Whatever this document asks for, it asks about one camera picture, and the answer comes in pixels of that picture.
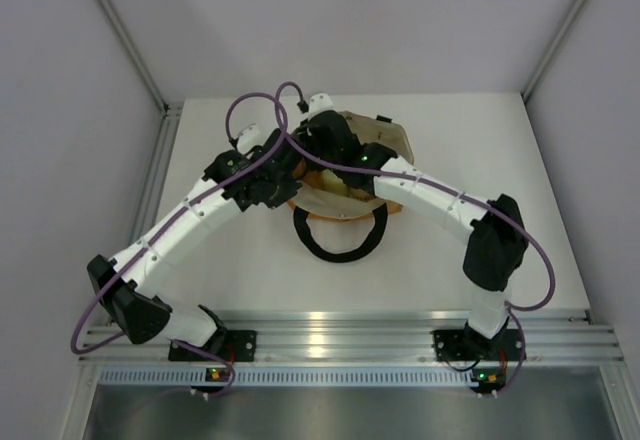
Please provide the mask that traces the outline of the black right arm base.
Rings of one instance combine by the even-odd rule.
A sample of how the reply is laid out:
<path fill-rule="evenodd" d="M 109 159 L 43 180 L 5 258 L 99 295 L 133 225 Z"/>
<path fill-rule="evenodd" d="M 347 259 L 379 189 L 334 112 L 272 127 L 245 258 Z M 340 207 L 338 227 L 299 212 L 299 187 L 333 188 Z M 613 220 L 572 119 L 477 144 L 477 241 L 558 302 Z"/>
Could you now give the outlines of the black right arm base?
<path fill-rule="evenodd" d="M 464 327 L 438 329 L 432 332 L 438 361 L 472 363 L 501 359 L 516 361 L 522 351 L 522 340 L 516 329 L 502 329 L 492 339 L 487 339 L 474 330 Z"/>

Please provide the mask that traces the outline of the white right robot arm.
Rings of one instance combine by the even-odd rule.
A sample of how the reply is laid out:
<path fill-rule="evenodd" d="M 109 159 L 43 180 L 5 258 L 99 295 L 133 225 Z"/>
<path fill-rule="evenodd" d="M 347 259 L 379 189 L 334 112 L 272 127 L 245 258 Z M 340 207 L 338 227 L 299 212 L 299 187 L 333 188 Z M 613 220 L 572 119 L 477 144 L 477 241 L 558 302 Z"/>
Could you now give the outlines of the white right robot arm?
<path fill-rule="evenodd" d="M 506 289 L 520 267 L 528 241 L 517 202 L 506 194 L 473 204 L 434 186 L 434 179 L 414 168 L 405 129 L 384 117 L 326 110 L 301 122 L 292 138 L 312 157 L 372 170 L 372 175 L 333 172 L 303 159 L 295 175 L 304 185 L 289 204 L 298 238 L 317 258 L 330 263 L 356 262 L 378 245 L 390 215 L 409 208 L 449 231 L 466 248 L 463 272 L 474 286 L 465 344 L 478 357 L 500 348 L 507 324 Z M 374 225 L 356 248 L 331 252 L 313 237 L 309 218 Z"/>

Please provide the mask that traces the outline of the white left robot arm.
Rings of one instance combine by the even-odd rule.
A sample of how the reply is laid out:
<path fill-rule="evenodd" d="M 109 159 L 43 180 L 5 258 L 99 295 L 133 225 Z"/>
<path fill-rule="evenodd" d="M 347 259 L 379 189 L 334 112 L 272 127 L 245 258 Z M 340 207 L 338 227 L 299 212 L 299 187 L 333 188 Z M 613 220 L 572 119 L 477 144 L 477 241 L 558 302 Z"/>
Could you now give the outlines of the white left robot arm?
<path fill-rule="evenodd" d="M 207 360 L 219 357 L 226 336 L 203 306 L 167 300 L 164 286 L 193 249 L 253 205 L 275 208 L 300 189 L 301 155 L 273 131 L 262 146 L 219 154 L 194 187 L 161 221 L 111 258 L 98 255 L 87 267 L 104 295 L 103 308 L 133 344 L 161 336 L 191 344 Z"/>

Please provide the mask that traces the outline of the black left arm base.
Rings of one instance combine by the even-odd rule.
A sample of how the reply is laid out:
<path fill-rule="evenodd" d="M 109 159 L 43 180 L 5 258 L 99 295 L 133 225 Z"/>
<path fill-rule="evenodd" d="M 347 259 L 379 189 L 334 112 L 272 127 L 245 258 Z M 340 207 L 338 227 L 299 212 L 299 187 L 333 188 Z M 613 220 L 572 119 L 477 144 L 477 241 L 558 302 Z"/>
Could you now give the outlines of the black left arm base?
<path fill-rule="evenodd" d="M 229 363 L 254 361 L 257 332 L 255 330 L 227 330 L 208 341 L 199 350 L 214 354 Z M 172 362 L 204 362 L 210 358 L 172 343 L 168 351 L 168 360 Z"/>

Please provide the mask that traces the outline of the tan canvas tote bag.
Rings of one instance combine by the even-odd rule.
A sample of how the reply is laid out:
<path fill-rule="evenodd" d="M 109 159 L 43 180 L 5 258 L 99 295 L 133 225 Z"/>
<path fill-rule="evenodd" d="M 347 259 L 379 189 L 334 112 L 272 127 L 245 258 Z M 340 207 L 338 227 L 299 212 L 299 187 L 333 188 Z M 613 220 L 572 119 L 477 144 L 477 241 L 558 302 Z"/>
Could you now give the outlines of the tan canvas tote bag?
<path fill-rule="evenodd" d="M 358 137 L 358 151 L 345 165 L 358 168 L 380 169 L 375 161 L 380 153 L 394 152 L 412 163 L 414 155 L 405 129 L 391 119 L 357 115 L 349 111 L 338 112 L 343 115 Z M 356 184 L 346 184 L 339 173 L 335 173 L 346 185 L 342 195 L 325 191 L 320 174 L 326 168 L 302 159 L 295 173 L 299 174 L 302 188 L 288 201 L 293 210 L 293 224 L 301 243 L 317 258 L 330 263 L 351 263 L 372 253 L 380 244 L 386 231 L 388 217 L 398 213 L 402 206 L 394 201 L 382 200 L 374 194 L 358 189 Z M 309 219 L 351 222 L 367 218 L 374 220 L 373 227 L 364 241 L 350 251 L 330 252 L 325 250 L 313 238 Z"/>

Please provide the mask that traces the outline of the green pump bottle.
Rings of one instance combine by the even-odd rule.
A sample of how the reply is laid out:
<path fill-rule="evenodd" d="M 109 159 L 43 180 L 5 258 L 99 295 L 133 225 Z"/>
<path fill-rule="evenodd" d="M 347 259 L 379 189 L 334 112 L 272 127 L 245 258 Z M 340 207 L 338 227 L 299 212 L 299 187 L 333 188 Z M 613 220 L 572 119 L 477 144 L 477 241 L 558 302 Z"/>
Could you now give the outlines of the green pump bottle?
<path fill-rule="evenodd" d="M 320 174 L 323 189 L 337 195 L 342 195 L 346 185 L 331 170 L 324 170 Z"/>

